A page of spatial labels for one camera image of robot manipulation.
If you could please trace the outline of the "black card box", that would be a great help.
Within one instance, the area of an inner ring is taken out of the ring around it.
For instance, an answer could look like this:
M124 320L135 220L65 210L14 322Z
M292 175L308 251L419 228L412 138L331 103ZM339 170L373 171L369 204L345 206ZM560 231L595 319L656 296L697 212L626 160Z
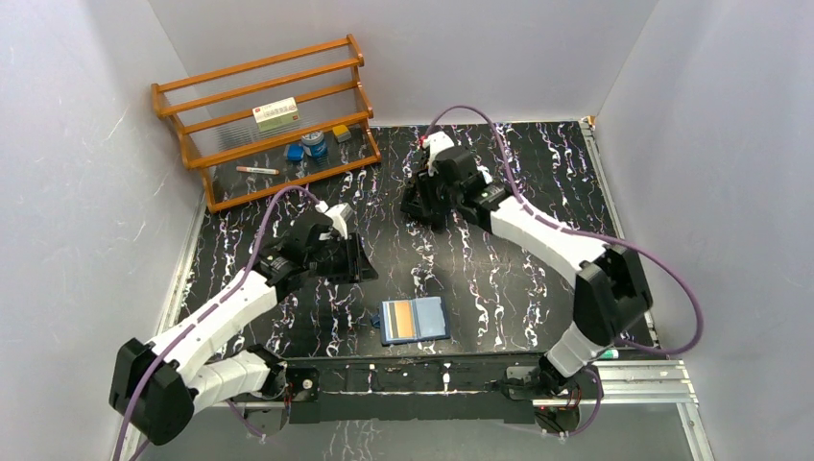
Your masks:
M426 226L441 227L447 206L441 184L428 172L419 172L406 183L400 210L410 219Z

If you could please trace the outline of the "blue leather card holder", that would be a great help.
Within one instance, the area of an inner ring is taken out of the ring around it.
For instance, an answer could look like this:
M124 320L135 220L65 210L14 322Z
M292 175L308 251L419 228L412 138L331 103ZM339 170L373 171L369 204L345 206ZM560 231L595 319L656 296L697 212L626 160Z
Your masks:
M445 340L451 337L449 316L441 297L389 300L371 316L383 346Z

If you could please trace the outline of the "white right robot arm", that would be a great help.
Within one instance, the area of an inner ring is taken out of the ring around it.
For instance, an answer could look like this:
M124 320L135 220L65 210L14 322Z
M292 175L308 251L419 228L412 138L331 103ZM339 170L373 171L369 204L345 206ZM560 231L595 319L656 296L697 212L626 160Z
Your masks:
M510 389L525 387L554 398L566 397L577 387L578 373L653 305L634 250L607 243L603 237L576 235L568 226L536 214L509 186L488 180L465 147L433 147L425 142L401 210L435 230L458 212L469 224L528 251L572 288L569 326L533 372L507 373Z

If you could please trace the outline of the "gold credit card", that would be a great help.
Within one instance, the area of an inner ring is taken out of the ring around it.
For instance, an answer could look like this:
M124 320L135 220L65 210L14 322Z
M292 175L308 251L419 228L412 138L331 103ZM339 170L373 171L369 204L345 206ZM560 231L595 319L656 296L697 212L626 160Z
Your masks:
M416 338L414 309L409 301L393 301L387 305L389 334L395 340Z

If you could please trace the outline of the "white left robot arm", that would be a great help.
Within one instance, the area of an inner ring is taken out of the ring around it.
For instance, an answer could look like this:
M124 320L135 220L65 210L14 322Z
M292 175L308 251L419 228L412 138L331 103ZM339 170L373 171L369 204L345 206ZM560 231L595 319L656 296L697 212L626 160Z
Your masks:
M309 279L354 284L378 275L348 229L352 209L318 204L292 227L252 254L220 293L198 312L142 343L132 339L117 353L109 403L150 443L175 439L193 416L243 394L264 400L292 396L297 388L284 358L261 345L214 361L226 342L271 311Z

